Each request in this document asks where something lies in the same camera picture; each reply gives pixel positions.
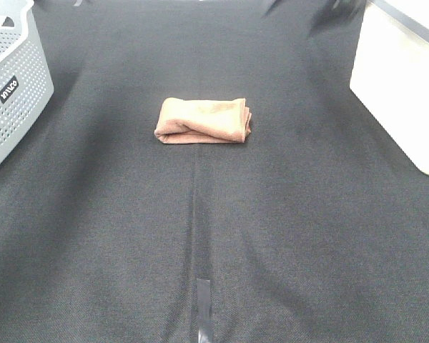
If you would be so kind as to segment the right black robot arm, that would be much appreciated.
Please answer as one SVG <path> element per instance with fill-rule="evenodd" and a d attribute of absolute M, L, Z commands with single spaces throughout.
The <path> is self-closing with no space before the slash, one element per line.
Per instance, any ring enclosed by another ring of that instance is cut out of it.
<path fill-rule="evenodd" d="M 364 0 L 335 0 L 329 10 L 336 16 L 352 16 L 365 5 Z"/>

